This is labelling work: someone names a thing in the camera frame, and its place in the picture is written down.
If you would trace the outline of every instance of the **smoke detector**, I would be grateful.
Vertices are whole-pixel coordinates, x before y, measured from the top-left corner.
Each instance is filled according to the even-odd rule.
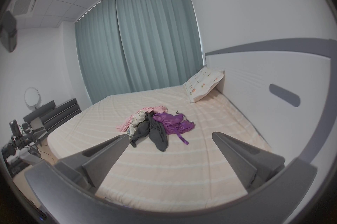
[[[38,0],[13,0],[9,10],[15,18],[32,17]]]

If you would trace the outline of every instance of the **purple garment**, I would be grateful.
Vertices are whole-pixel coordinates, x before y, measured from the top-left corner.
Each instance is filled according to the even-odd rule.
[[[189,122],[183,114],[178,113],[178,111],[175,116],[168,113],[157,113],[153,116],[153,119],[163,124],[166,134],[176,134],[180,140],[188,145],[181,134],[194,129],[194,123]]]

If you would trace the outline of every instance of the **curtain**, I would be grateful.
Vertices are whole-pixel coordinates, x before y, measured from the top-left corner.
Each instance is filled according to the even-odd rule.
[[[119,34],[116,0],[103,3],[75,25],[78,61],[93,104],[113,94],[134,91]]]
[[[181,85],[203,66],[191,0],[104,0],[76,23],[76,43],[93,103]]]

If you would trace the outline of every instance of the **pillow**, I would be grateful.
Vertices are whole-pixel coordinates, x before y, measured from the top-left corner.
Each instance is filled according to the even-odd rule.
[[[202,68],[184,83],[190,102],[195,103],[205,97],[224,77],[224,73],[208,67]]]

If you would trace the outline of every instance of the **bed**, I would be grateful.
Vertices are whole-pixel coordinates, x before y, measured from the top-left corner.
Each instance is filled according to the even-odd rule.
[[[271,151],[251,123],[213,89],[196,103],[183,86],[108,96],[57,128],[48,136],[50,150],[64,158],[120,135],[116,125],[146,106],[164,105],[183,113],[195,128],[182,136],[168,135],[159,151],[145,138],[127,147],[96,195],[136,209],[181,212],[214,207],[247,194],[233,169],[212,140],[219,131]]]

